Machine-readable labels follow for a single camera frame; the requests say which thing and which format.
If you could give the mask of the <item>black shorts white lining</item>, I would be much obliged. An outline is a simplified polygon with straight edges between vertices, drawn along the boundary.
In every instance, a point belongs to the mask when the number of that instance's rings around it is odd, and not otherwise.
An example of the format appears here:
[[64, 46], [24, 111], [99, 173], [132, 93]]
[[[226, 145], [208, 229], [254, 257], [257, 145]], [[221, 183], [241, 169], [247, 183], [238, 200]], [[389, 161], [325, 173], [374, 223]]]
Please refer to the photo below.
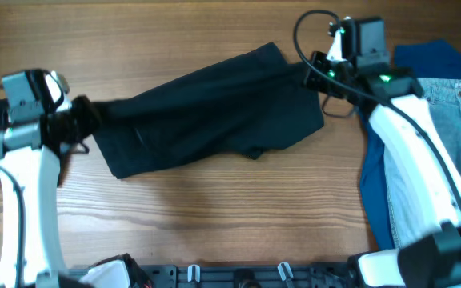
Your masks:
[[256, 159], [323, 128], [305, 73], [269, 42], [133, 98], [95, 102], [94, 140], [118, 179], [221, 153]]

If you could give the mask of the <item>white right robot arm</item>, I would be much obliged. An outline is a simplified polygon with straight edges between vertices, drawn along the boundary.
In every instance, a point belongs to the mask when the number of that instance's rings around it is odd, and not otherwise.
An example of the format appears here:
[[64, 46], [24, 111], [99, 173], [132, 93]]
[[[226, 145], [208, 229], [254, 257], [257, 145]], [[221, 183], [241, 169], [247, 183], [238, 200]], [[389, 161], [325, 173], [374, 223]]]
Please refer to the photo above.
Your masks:
[[351, 286], [461, 286], [461, 177], [418, 80], [409, 69], [357, 67], [333, 53], [318, 52], [303, 63], [316, 90], [367, 114], [405, 182], [405, 208], [415, 225], [403, 248], [350, 257]]

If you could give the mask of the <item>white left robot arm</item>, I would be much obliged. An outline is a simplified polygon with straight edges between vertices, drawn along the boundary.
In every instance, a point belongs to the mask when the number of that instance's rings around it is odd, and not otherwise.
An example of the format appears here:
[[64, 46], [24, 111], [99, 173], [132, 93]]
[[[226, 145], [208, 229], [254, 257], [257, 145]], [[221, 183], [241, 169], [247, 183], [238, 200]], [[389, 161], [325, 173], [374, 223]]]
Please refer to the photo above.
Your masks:
[[131, 269], [121, 259], [72, 278], [58, 231], [57, 187], [63, 143], [78, 144], [100, 125], [82, 95], [64, 110], [42, 113], [0, 130], [3, 196], [0, 287], [129, 287]]

